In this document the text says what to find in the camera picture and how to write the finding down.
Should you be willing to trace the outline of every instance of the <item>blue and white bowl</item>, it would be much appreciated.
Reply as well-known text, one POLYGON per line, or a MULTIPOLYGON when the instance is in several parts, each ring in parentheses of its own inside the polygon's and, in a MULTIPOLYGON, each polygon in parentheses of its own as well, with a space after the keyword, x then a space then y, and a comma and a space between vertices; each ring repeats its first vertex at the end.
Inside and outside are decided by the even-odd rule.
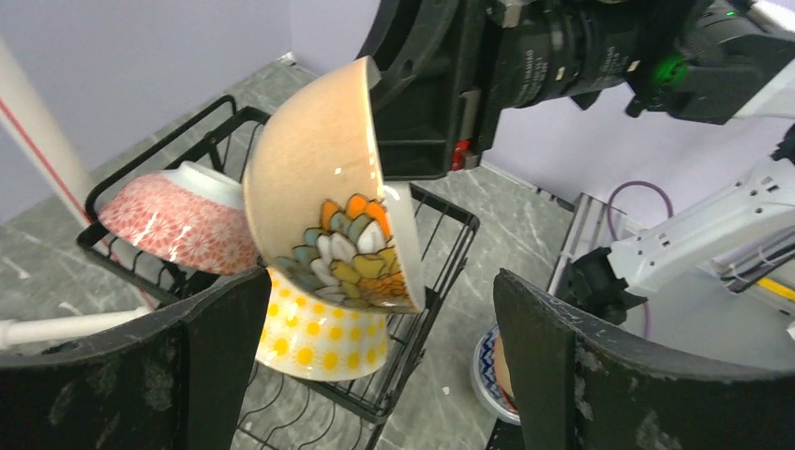
POLYGON ((485 336, 481 337, 475 347, 470 372, 472 388, 484 408, 504 422, 519 425, 519 413, 497 384, 497 376, 494 373, 494 342, 499 333, 497 325, 494 325, 485 336))

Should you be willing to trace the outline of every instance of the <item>dish rack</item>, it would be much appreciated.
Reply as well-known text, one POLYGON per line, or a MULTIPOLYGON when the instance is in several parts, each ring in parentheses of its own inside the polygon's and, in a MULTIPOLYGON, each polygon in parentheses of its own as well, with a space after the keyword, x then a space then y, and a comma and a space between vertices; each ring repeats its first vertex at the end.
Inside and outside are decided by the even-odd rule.
MULTIPOLYGON (((166 137, 99 183, 86 199, 93 220, 77 238, 87 257, 168 306, 222 281, 132 250, 121 262, 115 249, 128 246, 98 221, 98 209, 135 176, 194 161, 242 180, 252 147, 269 114, 238 108, 224 96, 190 117, 166 137)), ((412 185, 414 215, 425 243, 426 308, 391 315, 390 350, 384 366, 349 382, 293 379, 255 363, 232 448, 313 449, 375 447, 409 377, 421 363, 424 345, 443 301, 464 269, 480 222, 472 213, 412 185)))

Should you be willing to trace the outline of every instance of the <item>white pole with red stripe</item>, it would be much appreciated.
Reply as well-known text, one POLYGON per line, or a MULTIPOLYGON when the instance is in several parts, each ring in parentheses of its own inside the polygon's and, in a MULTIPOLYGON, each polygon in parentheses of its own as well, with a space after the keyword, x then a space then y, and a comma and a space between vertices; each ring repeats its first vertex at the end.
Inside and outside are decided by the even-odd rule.
MULTIPOLYGON (((2 37, 0 124, 37 167, 71 215, 82 227, 90 225, 83 202, 94 187, 91 175, 2 37)), ((115 258, 122 262, 132 261, 132 247, 113 246, 113 250, 115 258)), ((146 306, 154 306, 152 299, 144 292, 136 290, 136 294, 146 306)))

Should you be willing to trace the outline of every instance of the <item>white petal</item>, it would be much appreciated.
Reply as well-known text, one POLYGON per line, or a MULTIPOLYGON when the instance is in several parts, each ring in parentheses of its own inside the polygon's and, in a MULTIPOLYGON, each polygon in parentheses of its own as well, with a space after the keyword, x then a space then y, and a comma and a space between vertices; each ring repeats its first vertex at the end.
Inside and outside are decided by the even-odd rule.
POLYGON ((345 301, 345 295, 336 287, 322 288, 315 291, 315 295, 321 297, 323 300, 332 303, 342 303, 345 301))
POLYGON ((386 241, 383 239, 383 232, 381 225, 373 220, 359 236, 359 241, 356 243, 359 248, 359 253, 378 253, 386 247, 386 241))
POLYGON ((353 264, 353 257, 356 256, 356 246, 342 234, 335 232, 331 235, 331 251, 335 260, 353 264))
POLYGON ((331 251, 331 238, 326 235, 318 236, 316 247, 325 265, 331 265, 331 261, 334 260, 334 253, 331 251))
POLYGON ((309 263, 309 267, 311 267, 312 273, 315 274, 315 277, 317 277, 324 285, 339 286, 339 280, 331 275, 331 269, 328 268, 328 264, 323 262, 322 259, 318 258, 317 260, 313 260, 309 263))

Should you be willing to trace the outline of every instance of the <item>orange petal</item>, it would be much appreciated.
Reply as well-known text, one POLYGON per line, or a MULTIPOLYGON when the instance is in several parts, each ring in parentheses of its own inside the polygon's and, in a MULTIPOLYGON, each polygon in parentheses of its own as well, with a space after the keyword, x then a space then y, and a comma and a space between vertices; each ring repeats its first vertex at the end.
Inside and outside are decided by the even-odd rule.
POLYGON ((323 202, 321 209, 321 228, 326 231, 331 231, 331 216, 338 212, 339 209, 339 205, 330 200, 323 202))
POLYGON ((358 218, 368 207, 368 199, 362 194, 355 194, 348 200, 348 209, 345 214, 349 218, 358 218))
POLYGON ((369 202, 365 209, 365 214, 373 218, 373 220, 378 220, 383 232, 383 239, 388 241, 392 237, 392 228, 389 226, 389 218, 386 216, 386 210, 383 209, 383 206, 378 202, 369 202))

